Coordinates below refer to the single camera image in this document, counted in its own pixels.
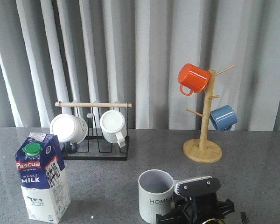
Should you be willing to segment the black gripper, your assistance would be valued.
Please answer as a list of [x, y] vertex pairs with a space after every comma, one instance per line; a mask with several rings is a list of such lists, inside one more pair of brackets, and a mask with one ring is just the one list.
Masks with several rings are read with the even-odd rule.
[[224, 202], [218, 201], [215, 193], [220, 186], [220, 181], [212, 176], [179, 180], [173, 193], [175, 207], [166, 215], [157, 214], [156, 222], [158, 224], [223, 224], [225, 216], [233, 213], [235, 209], [230, 199]]

